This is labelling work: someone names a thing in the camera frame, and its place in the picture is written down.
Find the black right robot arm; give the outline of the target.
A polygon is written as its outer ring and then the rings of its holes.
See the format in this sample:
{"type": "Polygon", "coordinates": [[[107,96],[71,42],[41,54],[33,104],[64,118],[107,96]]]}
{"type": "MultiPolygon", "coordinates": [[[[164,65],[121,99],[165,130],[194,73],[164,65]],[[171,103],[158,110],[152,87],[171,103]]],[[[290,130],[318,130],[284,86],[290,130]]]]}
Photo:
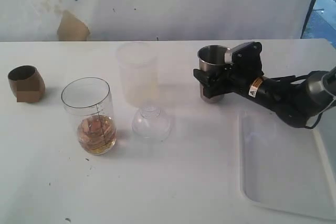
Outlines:
{"type": "Polygon", "coordinates": [[[335,69],[303,76],[267,78],[262,70],[262,44],[245,42],[234,48],[209,45],[198,53],[193,76],[203,100],[235,93],[274,112],[294,128],[313,129],[323,113],[335,107],[335,69]],[[316,116],[312,126],[307,122],[316,116]]]}

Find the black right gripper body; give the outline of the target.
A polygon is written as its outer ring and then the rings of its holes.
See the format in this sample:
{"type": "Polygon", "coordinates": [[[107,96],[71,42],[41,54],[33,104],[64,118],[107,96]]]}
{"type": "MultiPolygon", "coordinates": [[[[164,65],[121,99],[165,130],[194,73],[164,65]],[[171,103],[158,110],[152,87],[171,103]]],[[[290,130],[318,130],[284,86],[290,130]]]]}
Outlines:
{"type": "Polygon", "coordinates": [[[218,95],[247,90],[255,79],[264,75],[261,51],[261,43],[254,41],[252,48],[247,49],[234,64],[225,64],[222,70],[207,71],[212,74],[213,82],[210,87],[203,87],[203,95],[211,99],[218,95]]]}

